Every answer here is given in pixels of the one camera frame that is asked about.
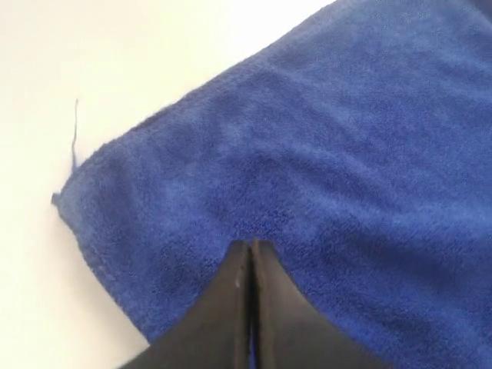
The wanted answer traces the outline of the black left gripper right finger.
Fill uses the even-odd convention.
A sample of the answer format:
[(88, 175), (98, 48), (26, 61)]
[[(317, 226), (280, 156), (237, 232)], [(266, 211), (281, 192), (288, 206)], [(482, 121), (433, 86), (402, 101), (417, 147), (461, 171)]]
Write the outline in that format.
[(335, 327), (292, 281), (272, 243), (251, 246), (258, 368), (390, 368)]

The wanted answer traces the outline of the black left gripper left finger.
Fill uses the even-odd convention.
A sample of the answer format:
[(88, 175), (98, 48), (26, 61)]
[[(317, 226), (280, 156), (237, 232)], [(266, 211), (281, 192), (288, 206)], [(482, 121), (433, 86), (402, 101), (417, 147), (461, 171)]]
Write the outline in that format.
[(123, 367), (248, 368), (251, 282), (250, 246), (234, 241), (209, 285), (183, 318)]

